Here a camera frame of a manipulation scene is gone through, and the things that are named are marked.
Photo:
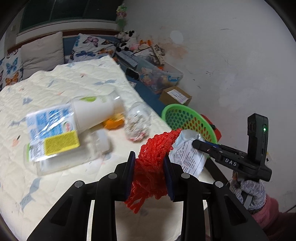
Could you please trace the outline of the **grey knit gloved hand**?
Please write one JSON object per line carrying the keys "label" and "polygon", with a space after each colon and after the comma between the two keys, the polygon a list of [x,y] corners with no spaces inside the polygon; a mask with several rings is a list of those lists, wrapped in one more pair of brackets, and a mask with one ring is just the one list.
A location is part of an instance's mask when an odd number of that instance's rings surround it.
{"label": "grey knit gloved hand", "polygon": [[249,211],[260,210],[266,203],[266,191],[261,181],[233,179],[229,189]]}

